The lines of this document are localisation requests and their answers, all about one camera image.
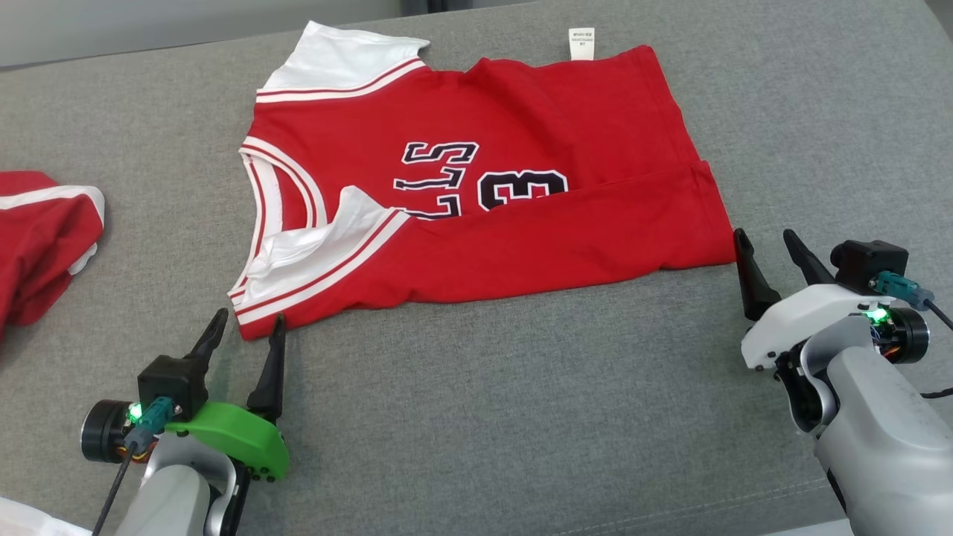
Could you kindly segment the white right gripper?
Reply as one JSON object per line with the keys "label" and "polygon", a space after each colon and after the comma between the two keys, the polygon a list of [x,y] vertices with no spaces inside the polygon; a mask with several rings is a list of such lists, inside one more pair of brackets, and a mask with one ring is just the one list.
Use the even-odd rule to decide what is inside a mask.
{"label": "white right gripper", "polygon": [[861,306],[878,308],[894,302],[892,296],[861,295],[835,284],[834,275],[793,229],[783,231],[783,240],[808,287],[782,300],[760,271],[748,234],[742,228],[734,230],[743,313],[755,322],[741,342],[742,357],[749,369],[772,369],[775,360],[770,354],[779,356],[838,320],[860,313]]}

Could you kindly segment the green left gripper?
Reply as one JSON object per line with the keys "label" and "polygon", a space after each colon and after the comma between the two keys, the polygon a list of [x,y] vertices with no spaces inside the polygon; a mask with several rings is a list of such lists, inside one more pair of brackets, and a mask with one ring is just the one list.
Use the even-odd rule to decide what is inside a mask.
{"label": "green left gripper", "polygon": [[[207,366],[218,349],[229,318],[229,310],[220,308],[195,342],[186,360]],[[287,326],[283,313],[275,319],[269,352],[258,383],[247,398],[247,409],[224,401],[208,401],[190,421],[172,421],[165,431],[173,436],[187,434],[253,470],[265,479],[285,479],[290,454],[283,435],[270,421],[283,412],[285,349]]]}

